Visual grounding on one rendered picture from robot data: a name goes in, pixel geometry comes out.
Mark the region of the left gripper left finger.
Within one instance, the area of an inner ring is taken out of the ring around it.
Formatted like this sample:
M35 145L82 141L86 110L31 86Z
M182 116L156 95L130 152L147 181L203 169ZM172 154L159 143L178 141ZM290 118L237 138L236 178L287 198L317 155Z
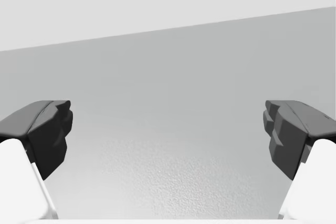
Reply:
M44 181L65 159L70 106L36 101L0 120L0 220L58 219Z

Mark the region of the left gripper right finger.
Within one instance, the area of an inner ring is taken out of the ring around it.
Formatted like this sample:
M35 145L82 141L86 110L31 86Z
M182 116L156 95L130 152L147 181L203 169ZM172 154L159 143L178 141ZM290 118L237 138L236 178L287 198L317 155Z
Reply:
M336 120L295 100L267 100L272 162L291 180L279 219L336 220Z

